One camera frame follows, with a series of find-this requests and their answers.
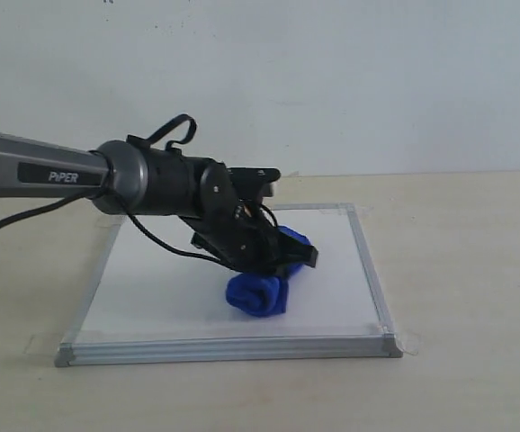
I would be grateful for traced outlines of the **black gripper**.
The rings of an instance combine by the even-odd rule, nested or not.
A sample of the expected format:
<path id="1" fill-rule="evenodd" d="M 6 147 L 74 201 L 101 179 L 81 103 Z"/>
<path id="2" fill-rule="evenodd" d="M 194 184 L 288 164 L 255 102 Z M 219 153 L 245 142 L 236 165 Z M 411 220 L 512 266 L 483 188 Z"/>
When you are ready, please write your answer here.
<path id="1" fill-rule="evenodd" d="M 303 266 L 315 268 L 318 250 L 293 229 L 278 229 L 261 202 L 243 202 L 228 216 L 190 219 L 191 243 L 239 273 L 290 277 Z"/>

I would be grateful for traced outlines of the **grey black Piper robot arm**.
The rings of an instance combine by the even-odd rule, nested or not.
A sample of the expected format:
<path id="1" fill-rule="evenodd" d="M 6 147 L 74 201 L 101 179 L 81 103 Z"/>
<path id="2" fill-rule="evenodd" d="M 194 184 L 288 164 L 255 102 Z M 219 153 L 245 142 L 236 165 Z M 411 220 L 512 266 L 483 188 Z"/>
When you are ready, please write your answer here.
<path id="1" fill-rule="evenodd" d="M 46 198 L 47 212 L 87 199 L 133 222 L 175 216 L 193 230 L 191 257 L 240 273 L 286 276 L 317 263 L 317 249 L 282 231 L 264 205 L 280 176 L 189 157 L 175 141 L 158 149 L 130 136 L 84 152 L 0 132 L 0 198 Z"/>

